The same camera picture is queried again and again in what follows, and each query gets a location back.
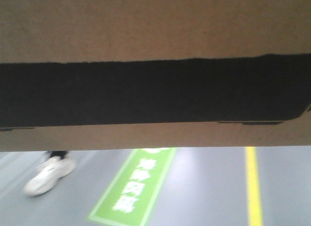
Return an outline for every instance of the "cardboard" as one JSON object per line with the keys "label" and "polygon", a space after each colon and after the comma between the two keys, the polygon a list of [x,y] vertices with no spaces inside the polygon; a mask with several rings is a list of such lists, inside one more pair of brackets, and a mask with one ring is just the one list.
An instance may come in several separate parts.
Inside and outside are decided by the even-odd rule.
{"label": "cardboard", "polygon": [[[0,0],[0,63],[311,53],[310,12],[311,0]],[[310,145],[310,120],[39,127],[0,132],[0,149]]]}

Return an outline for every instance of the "gray floor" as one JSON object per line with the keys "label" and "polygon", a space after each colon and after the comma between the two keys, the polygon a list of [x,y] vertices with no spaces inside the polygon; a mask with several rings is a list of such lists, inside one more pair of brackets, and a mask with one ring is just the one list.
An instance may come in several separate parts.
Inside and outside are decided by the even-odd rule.
{"label": "gray floor", "polygon": [[[1,226],[91,226],[87,216],[131,150],[73,151],[76,170],[39,197],[22,193],[43,152],[0,153]],[[258,148],[263,222],[311,225],[310,147]],[[149,226],[246,226],[244,149],[178,148]]]}

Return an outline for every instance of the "white sneaker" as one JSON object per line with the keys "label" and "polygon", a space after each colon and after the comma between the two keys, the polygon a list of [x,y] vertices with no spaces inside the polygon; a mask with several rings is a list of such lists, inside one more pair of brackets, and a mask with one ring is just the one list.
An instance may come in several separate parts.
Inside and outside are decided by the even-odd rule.
{"label": "white sneaker", "polygon": [[38,175],[31,179],[24,187],[27,195],[35,196],[43,194],[52,189],[58,179],[71,173],[76,167],[76,162],[72,158],[53,156],[37,167]]}

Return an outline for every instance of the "yellow line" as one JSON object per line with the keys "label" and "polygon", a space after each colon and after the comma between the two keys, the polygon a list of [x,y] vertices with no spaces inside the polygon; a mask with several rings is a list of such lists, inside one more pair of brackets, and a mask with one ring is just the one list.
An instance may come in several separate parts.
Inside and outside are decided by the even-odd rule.
{"label": "yellow line", "polygon": [[245,147],[245,156],[248,200],[248,226],[262,226],[262,212],[256,148]]}

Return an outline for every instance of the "green floor marking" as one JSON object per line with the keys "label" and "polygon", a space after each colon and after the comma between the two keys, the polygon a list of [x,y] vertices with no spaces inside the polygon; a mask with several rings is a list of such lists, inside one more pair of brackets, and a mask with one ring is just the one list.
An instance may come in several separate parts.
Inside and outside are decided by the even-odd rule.
{"label": "green floor marking", "polygon": [[110,226],[144,226],[176,148],[135,149],[88,219]]}

